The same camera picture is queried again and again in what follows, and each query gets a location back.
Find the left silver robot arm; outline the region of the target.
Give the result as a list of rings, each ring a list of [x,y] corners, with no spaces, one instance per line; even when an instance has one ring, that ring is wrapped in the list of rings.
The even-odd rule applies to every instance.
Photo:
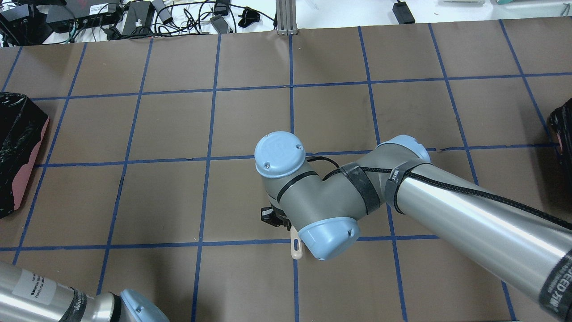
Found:
[[[133,289],[89,296],[9,263],[0,265],[2,322],[167,322],[169,318]]]

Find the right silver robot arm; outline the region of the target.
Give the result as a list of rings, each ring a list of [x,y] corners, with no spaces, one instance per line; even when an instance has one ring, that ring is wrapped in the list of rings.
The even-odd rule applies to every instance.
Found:
[[[262,137],[254,157],[270,215],[296,229],[316,259],[347,250],[361,236],[359,220],[386,204],[571,320],[571,224],[440,169],[413,137],[380,143],[324,178],[286,131]]]

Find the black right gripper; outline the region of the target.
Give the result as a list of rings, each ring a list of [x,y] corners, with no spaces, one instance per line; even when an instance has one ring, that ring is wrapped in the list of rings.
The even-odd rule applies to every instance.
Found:
[[[261,221],[272,225],[273,227],[285,227],[291,229],[292,224],[283,210],[275,208],[274,206],[263,207],[260,210]]]

